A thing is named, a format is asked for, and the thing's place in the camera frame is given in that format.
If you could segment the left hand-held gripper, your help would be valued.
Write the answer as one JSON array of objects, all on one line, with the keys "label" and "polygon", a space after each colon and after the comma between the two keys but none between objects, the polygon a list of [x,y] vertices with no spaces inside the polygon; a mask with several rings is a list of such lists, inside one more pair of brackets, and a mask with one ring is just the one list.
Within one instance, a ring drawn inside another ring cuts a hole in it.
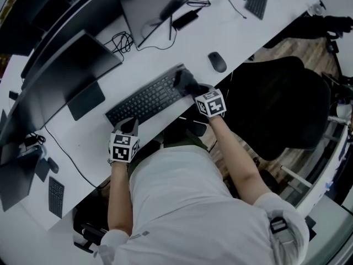
[{"label": "left hand-held gripper", "polygon": [[118,122],[109,140],[110,161],[130,163],[139,148],[138,120],[127,118]]}]

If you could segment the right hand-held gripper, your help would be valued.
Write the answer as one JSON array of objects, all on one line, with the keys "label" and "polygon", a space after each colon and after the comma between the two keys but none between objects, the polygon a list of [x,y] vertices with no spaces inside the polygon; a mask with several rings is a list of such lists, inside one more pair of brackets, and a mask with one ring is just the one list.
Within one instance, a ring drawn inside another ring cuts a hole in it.
[{"label": "right hand-held gripper", "polygon": [[200,114],[212,118],[226,112],[223,94],[219,89],[207,84],[201,84],[200,89],[199,95],[195,98]]}]

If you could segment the person's right forearm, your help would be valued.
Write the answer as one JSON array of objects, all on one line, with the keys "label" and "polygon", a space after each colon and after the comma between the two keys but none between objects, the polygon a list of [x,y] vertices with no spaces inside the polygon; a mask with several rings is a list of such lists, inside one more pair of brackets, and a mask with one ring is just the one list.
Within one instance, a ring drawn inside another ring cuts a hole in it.
[{"label": "person's right forearm", "polygon": [[214,116],[209,119],[209,124],[241,200],[250,205],[255,204],[258,198],[270,193],[271,190],[264,183],[252,158],[241,146],[223,118]]}]

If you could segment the person's left forearm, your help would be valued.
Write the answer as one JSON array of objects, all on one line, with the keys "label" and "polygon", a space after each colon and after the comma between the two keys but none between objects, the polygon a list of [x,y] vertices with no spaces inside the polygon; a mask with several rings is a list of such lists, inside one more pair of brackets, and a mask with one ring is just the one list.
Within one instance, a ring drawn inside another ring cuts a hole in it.
[{"label": "person's left forearm", "polygon": [[109,230],[120,230],[131,236],[133,213],[127,164],[114,162],[111,169],[108,204]]}]

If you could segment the black computer mouse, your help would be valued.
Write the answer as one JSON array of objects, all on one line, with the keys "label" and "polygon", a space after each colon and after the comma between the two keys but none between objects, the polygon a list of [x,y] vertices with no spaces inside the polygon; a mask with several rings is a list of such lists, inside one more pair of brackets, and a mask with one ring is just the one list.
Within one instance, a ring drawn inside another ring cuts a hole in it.
[{"label": "black computer mouse", "polygon": [[51,170],[54,174],[58,174],[58,171],[59,171],[59,166],[58,166],[58,164],[57,164],[51,157],[49,157],[49,158],[47,159],[47,162],[48,162],[48,165],[49,165],[50,170]]},{"label": "black computer mouse", "polygon": [[223,73],[227,70],[227,64],[218,52],[211,52],[207,57],[216,72]]}]

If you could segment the person's green trousers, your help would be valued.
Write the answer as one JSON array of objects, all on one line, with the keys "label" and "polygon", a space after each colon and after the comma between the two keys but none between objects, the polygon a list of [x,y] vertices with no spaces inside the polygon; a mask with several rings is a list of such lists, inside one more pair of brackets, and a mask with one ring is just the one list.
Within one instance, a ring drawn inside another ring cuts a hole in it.
[{"label": "person's green trousers", "polygon": [[200,139],[200,136],[204,135],[206,129],[207,126],[203,123],[183,119],[175,120],[154,139],[139,149],[127,168],[129,177],[132,175],[139,163],[141,163],[148,156],[157,152],[162,145],[165,148],[195,145],[207,150],[207,146]]}]

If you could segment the black mesh office chair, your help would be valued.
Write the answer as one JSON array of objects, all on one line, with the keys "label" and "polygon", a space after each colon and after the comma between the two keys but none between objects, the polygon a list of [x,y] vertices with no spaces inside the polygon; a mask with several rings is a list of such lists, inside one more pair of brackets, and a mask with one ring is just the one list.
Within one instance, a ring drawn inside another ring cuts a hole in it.
[{"label": "black mesh office chair", "polygon": [[330,88],[297,57],[243,63],[217,87],[228,127],[266,161],[286,148],[312,150],[325,132]]}]

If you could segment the black and white office chair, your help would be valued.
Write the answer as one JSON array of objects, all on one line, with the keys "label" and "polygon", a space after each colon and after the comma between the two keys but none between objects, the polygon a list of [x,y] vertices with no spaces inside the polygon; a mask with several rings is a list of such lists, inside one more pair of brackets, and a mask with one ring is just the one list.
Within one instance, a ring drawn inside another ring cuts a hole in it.
[{"label": "black and white office chair", "polygon": [[108,207],[98,198],[81,201],[76,207],[73,229],[82,235],[85,243],[74,242],[79,249],[93,253],[92,244],[99,246],[108,231]]}]

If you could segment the person in white shirt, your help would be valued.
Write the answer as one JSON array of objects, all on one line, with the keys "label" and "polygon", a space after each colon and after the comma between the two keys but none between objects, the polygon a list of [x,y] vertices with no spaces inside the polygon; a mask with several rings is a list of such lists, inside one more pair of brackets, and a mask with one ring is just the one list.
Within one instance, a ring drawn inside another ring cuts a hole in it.
[{"label": "person in white shirt", "polygon": [[[197,146],[161,149],[130,177],[131,236],[108,231],[93,265],[301,265],[306,222],[277,194],[250,205],[233,198],[208,153]],[[270,221],[288,229],[272,234]]]}]

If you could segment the black monitor with flat base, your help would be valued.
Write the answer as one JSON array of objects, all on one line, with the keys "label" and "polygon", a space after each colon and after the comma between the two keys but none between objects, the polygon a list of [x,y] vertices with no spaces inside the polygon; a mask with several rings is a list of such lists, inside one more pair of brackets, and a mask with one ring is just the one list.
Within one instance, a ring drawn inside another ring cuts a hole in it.
[{"label": "black monitor with flat base", "polygon": [[0,133],[0,146],[22,143],[42,129],[63,107],[74,120],[105,101],[97,81],[122,61],[96,38],[80,31],[31,77],[14,103]]}]

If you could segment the black monitor with thin-legged stand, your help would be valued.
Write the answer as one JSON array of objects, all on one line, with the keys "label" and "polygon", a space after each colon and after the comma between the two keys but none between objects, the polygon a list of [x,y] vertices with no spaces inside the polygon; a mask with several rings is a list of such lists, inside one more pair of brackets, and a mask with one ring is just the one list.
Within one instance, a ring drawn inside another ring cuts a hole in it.
[{"label": "black monitor with thin-legged stand", "polygon": [[120,0],[132,39],[140,47],[188,0]]}]

